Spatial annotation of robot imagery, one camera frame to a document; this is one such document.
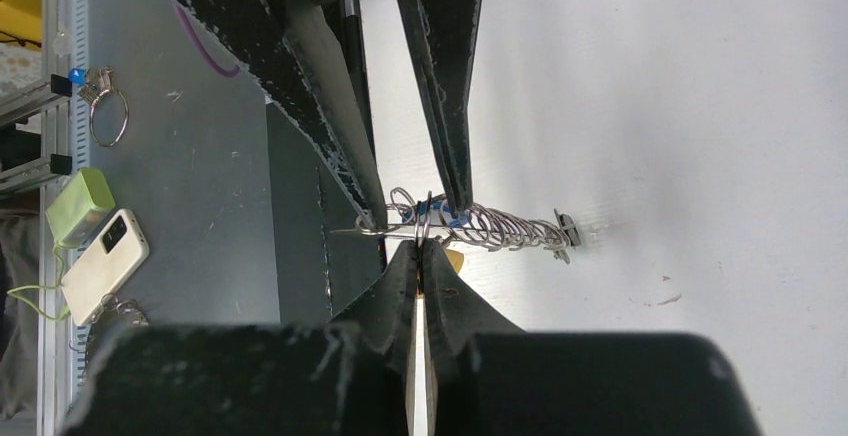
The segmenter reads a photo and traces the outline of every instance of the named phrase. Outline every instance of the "metal wire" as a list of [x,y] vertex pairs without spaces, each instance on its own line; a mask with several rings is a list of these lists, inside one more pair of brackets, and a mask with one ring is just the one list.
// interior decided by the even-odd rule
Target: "metal wire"
[[[548,251],[561,252],[575,245],[566,230],[556,223],[519,218],[478,203],[473,203],[471,208],[462,213],[464,218],[458,221],[451,216],[447,198],[443,194],[435,197],[429,194],[426,203],[416,202],[408,191],[398,187],[389,192],[389,200],[391,203],[386,208],[398,213],[401,219],[399,224],[390,224],[383,231],[371,231],[357,217],[356,229],[366,235],[414,238],[420,242],[427,237],[431,228],[438,228],[447,232],[445,241],[483,247],[489,251],[518,251],[541,246]],[[438,214],[440,224],[432,223],[432,213]],[[397,231],[402,228],[413,228],[414,236],[398,234]]]

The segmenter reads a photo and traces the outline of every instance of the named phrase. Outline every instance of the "smartphone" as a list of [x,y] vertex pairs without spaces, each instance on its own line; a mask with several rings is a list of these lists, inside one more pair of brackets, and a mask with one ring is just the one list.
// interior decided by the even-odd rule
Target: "smartphone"
[[94,317],[103,297],[115,294],[150,254],[135,215],[120,209],[62,278],[62,293],[77,326]]

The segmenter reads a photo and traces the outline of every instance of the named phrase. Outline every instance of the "metal ring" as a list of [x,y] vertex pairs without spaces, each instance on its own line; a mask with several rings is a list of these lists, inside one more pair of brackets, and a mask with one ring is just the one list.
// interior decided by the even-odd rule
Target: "metal ring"
[[[115,94],[121,98],[121,101],[124,103],[124,122],[121,124],[121,130],[118,132],[118,135],[115,136],[115,139],[110,142],[101,141],[97,137],[97,133],[94,131],[94,112],[97,110],[97,104],[103,100],[107,95]],[[124,93],[115,88],[107,88],[100,92],[94,101],[91,102],[91,110],[88,112],[88,130],[91,133],[91,139],[94,140],[99,146],[104,148],[111,148],[112,146],[118,144],[118,141],[124,136],[124,132],[127,130],[127,122],[130,119],[130,108],[127,105],[127,98],[124,97]]]

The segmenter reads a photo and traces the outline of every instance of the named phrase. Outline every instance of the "purple cable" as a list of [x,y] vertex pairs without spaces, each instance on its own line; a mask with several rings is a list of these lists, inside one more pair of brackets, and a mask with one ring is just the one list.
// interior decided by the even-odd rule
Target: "purple cable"
[[216,73],[220,74],[225,78],[232,78],[233,76],[239,73],[238,65],[233,66],[232,69],[224,69],[221,67],[221,65],[215,62],[214,59],[212,59],[212,56],[209,54],[209,51],[206,51],[206,48],[203,47],[203,43],[200,42],[200,38],[197,37],[197,33],[194,32],[194,28],[191,26],[191,21],[189,21],[188,15],[186,15],[185,11],[183,11],[183,8],[181,8],[176,3],[174,4],[174,12],[177,13],[177,19],[180,20],[180,25],[183,27],[183,30],[188,36],[188,39],[191,40],[191,44],[193,44],[194,47],[197,48],[197,52],[200,53],[201,56],[203,56],[204,61],[206,61],[206,64],[208,64],[209,67],[211,67],[213,70],[215,70]]

